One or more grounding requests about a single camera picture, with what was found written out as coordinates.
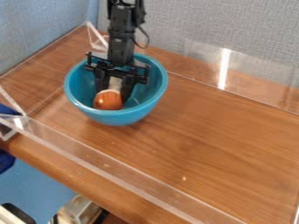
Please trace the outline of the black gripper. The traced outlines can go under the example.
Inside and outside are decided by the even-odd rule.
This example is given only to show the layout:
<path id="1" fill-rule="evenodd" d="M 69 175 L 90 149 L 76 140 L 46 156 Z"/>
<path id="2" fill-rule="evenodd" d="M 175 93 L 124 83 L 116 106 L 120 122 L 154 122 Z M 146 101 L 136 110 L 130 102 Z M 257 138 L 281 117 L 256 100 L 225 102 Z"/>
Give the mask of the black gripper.
<path id="1" fill-rule="evenodd" d="M 85 69 L 94 74 L 96 91 L 100 92 L 108 88 L 109 78 L 116 77 L 121 80 L 121 100 L 125 102 L 132 94 L 136 83 L 145 84 L 149 77 L 149 65 L 133 60 L 132 64 L 124 66 L 114 65 L 105 54 L 86 52 Z"/>

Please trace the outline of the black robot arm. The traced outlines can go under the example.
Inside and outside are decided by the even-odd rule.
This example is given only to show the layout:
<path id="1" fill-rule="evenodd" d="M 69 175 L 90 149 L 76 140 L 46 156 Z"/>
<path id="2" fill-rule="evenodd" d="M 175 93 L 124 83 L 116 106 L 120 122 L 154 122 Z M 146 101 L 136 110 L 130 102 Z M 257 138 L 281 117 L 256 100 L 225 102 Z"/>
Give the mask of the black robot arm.
<path id="1" fill-rule="evenodd" d="M 125 102 L 136 84 L 145 84 L 149 65 L 134 58 L 136 29 L 149 38 L 141 24 L 145 22 L 144 0 L 106 0 L 108 46 L 106 57 L 86 53 L 85 69 L 94 74 L 96 90 L 108 89 L 112 78 L 120 79 L 120 96 Z"/>

